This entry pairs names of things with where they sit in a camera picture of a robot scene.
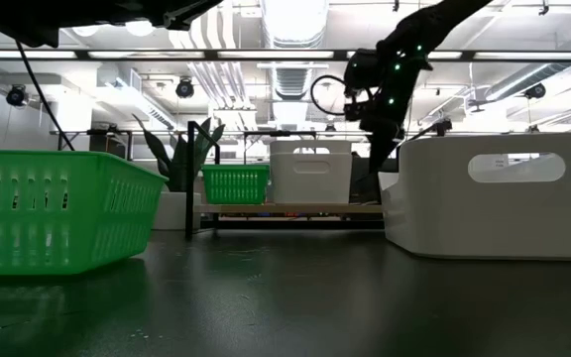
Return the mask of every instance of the bin handle cutout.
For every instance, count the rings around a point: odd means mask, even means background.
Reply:
[[[309,155],[309,154],[330,154],[330,151],[328,148],[306,148],[306,147],[300,147],[300,148],[296,148],[292,151],[293,154],[304,154],[304,155]]]
[[[479,183],[554,182],[565,175],[565,161],[554,153],[477,155],[468,174]]]

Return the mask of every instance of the black rod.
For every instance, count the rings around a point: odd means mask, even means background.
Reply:
[[[219,144],[215,144],[215,165],[219,165],[221,162],[221,155],[220,155],[220,148]],[[217,229],[217,223],[219,223],[219,213],[213,214],[213,228]]]
[[[199,128],[194,121],[188,122],[188,142],[186,143],[186,213],[184,216],[184,238],[190,240],[193,234],[193,166],[195,152],[195,129]]]
[[[65,135],[65,132],[60,127],[60,124],[58,123],[57,118],[56,118],[55,114],[53,113],[53,111],[50,107],[50,104],[48,103],[48,100],[44,96],[44,92],[41,90],[41,86],[39,85],[39,82],[37,81],[37,78],[35,77],[35,73],[32,71],[32,68],[30,67],[30,63],[28,62],[28,57],[26,57],[26,52],[24,51],[24,48],[23,48],[23,46],[21,46],[21,43],[19,41],[17,41],[17,50],[19,50],[19,54],[21,54],[21,59],[23,60],[24,65],[26,66],[26,70],[28,71],[28,75],[30,76],[30,80],[32,81],[32,84],[37,89],[37,93],[39,93],[39,97],[41,98],[41,102],[44,103],[44,106],[46,107],[46,111],[48,112],[48,116],[50,116],[50,119],[52,119],[53,124],[55,124],[55,126],[57,127],[58,134],[63,137],[63,139],[65,140],[65,143],[67,144],[69,149],[72,151],[75,151],[74,146],[71,144],[71,142],[69,141],[69,139]]]

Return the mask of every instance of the robotic arm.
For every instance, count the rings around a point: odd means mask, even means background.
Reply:
[[[370,172],[376,171],[404,137],[402,123],[409,106],[419,72],[433,70],[427,57],[448,34],[468,17],[488,5],[491,0],[443,0],[420,9],[402,19],[396,29],[376,44],[376,49],[359,49],[350,58],[344,79],[331,75],[345,85],[345,96],[352,102],[344,113],[321,108],[310,90],[312,102],[328,114],[345,115],[347,121],[359,121],[360,128],[371,132]],[[357,102],[366,91],[369,99]]]

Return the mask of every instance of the wooden shelf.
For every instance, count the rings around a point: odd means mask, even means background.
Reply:
[[[199,213],[382,213],[377,205],[358,204],[199,204]]]

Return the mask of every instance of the dark table surface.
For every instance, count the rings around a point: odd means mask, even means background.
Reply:
[[[0,356],[571,356],[571,263],[415,258],[378,231],[154,233],[0,279]]]

